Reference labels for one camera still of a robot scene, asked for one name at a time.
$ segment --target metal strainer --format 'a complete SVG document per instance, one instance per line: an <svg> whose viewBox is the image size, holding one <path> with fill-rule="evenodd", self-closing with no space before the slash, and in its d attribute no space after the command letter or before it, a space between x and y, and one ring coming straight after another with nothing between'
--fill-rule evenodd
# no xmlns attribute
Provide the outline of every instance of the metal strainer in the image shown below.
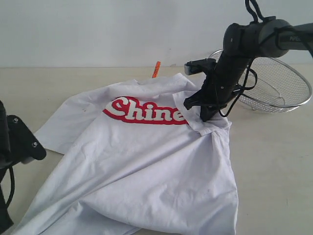
<svg viewBox="0 0 313 235"><path fill-rule="evenodd" d="M218 59L223 50L212 53L209 58ZM307 103L312 96L309 82L295 69L275 58L256 58L251 66L258 74L258 83L252 90L244 91L239 100L268 113L284 113ZM241 76L242 85L246 72ZM247 87L253 86L255 79L249 74Z"/></svg>

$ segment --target beige tabletop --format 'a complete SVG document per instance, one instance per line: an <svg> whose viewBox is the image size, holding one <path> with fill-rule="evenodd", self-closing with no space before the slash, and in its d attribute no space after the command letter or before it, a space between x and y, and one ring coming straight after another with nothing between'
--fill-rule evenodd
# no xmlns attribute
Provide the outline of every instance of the beige tabletop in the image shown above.
<svg viewBox="0 0 313 235"><path fill-rule="evenodd" d="M293 67L313 84L312 65ZM152 72L153 68L0 69L0 100L8 115L19 116L35 132L68 97L119 81L149 78ZM159 75L177 72L183 68L161 68ZM265 114L236 104L229 120L239 192L238 234L311 235L313 102L284 114ZM14 167L16 191L9 213L16 224L61 157L48 151L43 161ZM2 187L8 196L8 175Z"/></svg>

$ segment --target printed logo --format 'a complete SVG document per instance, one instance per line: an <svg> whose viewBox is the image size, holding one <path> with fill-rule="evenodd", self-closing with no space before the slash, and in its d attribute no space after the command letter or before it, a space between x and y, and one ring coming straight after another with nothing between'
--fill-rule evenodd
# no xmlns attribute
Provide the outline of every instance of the printed logo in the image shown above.
<svg viewBox="0 0 313 235"><path fill-rule="evenodd" d="M110 102L103 112L113 119L128 123L182 125L187 121L177 108L158 107L147 102L142 106L133 97L119 97Z"/></svg>

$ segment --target white t-shirt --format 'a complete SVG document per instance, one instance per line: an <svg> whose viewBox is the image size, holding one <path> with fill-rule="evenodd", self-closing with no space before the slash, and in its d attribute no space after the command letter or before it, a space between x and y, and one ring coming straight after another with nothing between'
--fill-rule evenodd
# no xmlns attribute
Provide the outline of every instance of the white t-shirt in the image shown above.
<svg viewBox="0 0 313 235"><path fill-rule="evenodd" d="M182 74L69 98L36 133L66 153L14 235L235 234L226 118L200 119Z"/></svg>

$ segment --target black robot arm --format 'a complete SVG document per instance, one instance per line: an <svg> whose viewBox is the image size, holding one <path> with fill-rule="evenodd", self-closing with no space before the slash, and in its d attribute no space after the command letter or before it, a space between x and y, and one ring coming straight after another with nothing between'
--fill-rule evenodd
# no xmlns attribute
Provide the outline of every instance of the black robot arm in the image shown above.
<svg viewBox="0 0 313 235"><path fill-rule="evenodd" d="M238 84L245 70L248 70L246 78L252 72L257 81L257 74L250 68L255 58L281 57L290 49L308 50L313 56L313 23L291 26L276 17L263 17L256 1L250 1L256 12L249 7L248 0L246 7L254 21L249 25L233 23L228 27L224 35L223 52L217 63L213 59L204 59L185 64L187 75L199 72L206 74L201 90L184 102L186 109L201 106L200 116L203 121L210 120L217 112L222 116L229 114L227 112L223 115L220 110L235 98L234 104L247 90L245 82L242 86Z"/></svg>

